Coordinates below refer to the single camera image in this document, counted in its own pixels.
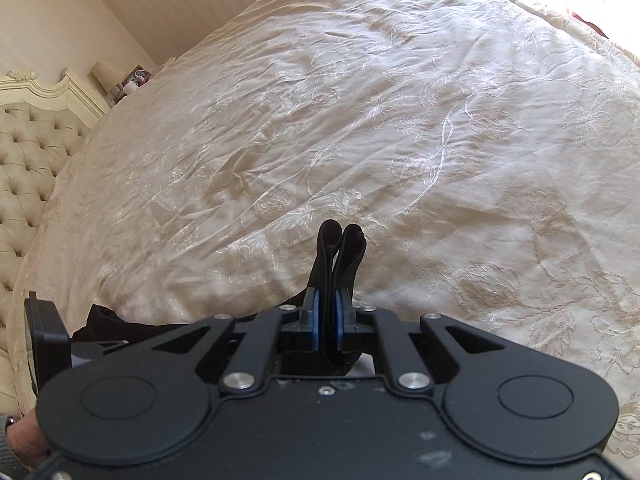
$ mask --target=black fabric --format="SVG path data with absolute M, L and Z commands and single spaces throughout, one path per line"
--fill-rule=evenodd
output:
M 320 352 L 301 358 L 299 363 L 289 362 L 290 370 L 309 369 L 319 374 L 339 375 L 346 373 L 360 354 L 342 354 L 337 352 L 335 339 L 335 291 L 345 288 L 353 298 L 353 287 L 356 272 L 364 257 L 367 242 L 359 225 L 350 224 L 344 232 L 335 220 L 322 223 L 316 241 L 316 260 L 314 261 L 305 290 L 281 304 L 302 306 L 306 290 L 312 287 L 320 292 L 321 324 Z M 117 314 L 104 306 L 92 305 L 86 326 L 73 334 L 72 342 L 88 341 L 120 341 L 131 344 L 164 334 L 180 324 L 146 325 L 130 323 L 120 319 Z

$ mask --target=tufted upholstery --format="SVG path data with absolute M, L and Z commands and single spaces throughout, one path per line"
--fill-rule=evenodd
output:
M 42 220 L 56 175 L 89 129 L 69 110 L 0 105 L 0 349 L 22 258 Z

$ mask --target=gray sleeve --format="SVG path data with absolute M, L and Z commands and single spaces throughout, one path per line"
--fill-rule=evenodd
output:
M 27 476 L 30 471 L 20 462 L 11 450 L 6 440 L 6 424 L 8 415 L 0 415 L 0 474 L 9 476 L 14 480 L 20 480 Z

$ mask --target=human hand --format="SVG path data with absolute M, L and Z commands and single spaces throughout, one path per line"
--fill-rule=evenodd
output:
M 35 468 L 49 457 L 49 444 L 40 431 L 35 410 L 6 428 L 6 440 L 25 466 Z

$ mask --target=white fabric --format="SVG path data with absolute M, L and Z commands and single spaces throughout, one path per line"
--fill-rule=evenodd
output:
M 363 226 L 356 302 L 492 330 L 605 377 L 640 474 L 640 70 L 517 0 L 259 0 L 99 124 L 18 277 L 70 331 L 248 314 Z

